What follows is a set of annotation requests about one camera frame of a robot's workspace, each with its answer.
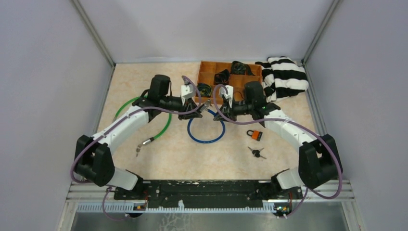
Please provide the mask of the blue cable lock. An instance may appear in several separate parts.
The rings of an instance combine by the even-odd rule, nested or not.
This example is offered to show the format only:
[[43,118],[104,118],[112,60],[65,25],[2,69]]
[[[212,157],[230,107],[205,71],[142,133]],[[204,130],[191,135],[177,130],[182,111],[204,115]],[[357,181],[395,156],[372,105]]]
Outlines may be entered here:
[[[203,109],[200,109],[200,111],[201,111],[201,112],[202,112],[202,111],[207,111],[207,112],[209,112],[211,115],[215,116],[216,113],[215,113],[214,111],[212,111],[211,109],[209,109],[210,105],[211,105],[211,100],[206,100],[206,101],[204,102]],[[193,122],[193,118],[190,119],[190,120],[188,121],[188,123],[187,123],[187,134],[188,134],[188,136],[189,136],[193,141],[195,141],[195,142],[197,142],[197,143],[210,144],[210,143],[217,142],[217,141],[219,141],[220,139],[222,139],[223,136],[224,136],[225,133],[226,133],[226,125],[225,125],[225,123],[224,123],[223,121],[219,121],[219,122],[221,123],[221,125],[222,125],[222,132],[221,132],[221,134],[220,134],[218,137],[216,137],[216,138],[214,138],[214,139],[212,139],[212,140],[206,140],[206,141],[200,140],[200,139],[194,137],[193,134],[192,134],[192,132],[191,132],[191,124],[192,124],[192,122]]]

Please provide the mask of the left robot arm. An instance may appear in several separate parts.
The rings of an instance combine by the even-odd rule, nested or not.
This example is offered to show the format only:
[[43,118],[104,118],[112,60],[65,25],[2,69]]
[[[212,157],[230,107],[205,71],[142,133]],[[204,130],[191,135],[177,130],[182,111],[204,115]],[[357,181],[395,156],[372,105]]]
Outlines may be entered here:
[[155,75],[150,87],[111,125],[92,136],[78,138],[70,168],[72,181],[118,187],[132,199],[141,198],[144,193],[142,177],[115,167],[112,155],[133,133],[152,122],[161,112],[178,115],[180,119],[201,117],[200,110],[204,106],[193,100],[195,96],[201,96],[197,86],[186,76],[182,76],[182,80],[181,95],[177,97],[172,94],[170,77]]

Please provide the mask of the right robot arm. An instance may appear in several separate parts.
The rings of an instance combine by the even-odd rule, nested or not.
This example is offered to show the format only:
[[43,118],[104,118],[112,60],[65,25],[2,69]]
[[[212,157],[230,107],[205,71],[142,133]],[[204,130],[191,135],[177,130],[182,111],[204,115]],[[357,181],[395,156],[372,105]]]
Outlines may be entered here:
[[223,100],[223,104],[216,107],[216,118],[245,125],[237,117],[250,115],[252,121],[248,121],[248,125],[259,123],[298,151],[298,166],[273,176],[273,196],[284,198],[290,188],[299,186],[313,190],[334,178],[342,181],[343,168],[334,138],[329,134],[318,135],[298,124],[275,103],[268,103],[261,90],[259,82],[251,81],[244,86],[244,99],[237,102],[234,100],[233,86],[215,86],[214,92],[218,92]]

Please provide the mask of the orange padlock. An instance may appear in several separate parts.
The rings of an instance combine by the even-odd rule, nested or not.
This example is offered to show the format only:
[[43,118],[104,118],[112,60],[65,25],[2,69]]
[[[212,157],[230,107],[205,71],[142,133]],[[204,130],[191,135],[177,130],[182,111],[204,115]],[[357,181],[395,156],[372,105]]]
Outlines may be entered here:
[[263,132],[258,130],[247,130],[246,134],[256,141],[260,141],[263,136]]

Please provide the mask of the black padlock keys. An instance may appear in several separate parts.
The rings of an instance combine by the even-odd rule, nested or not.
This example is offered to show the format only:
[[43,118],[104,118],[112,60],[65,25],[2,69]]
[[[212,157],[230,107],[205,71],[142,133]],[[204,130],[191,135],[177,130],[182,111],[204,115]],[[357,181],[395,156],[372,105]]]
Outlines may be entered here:
[[248,149],[251,151],[252,155],[256,158],[262,158],[262,159],[266,159],[266,157],[262,156],[260,153],[262,150],[264,150],[264,148],[260,148],[260,149],[252,149],[251,147],[248,147]]

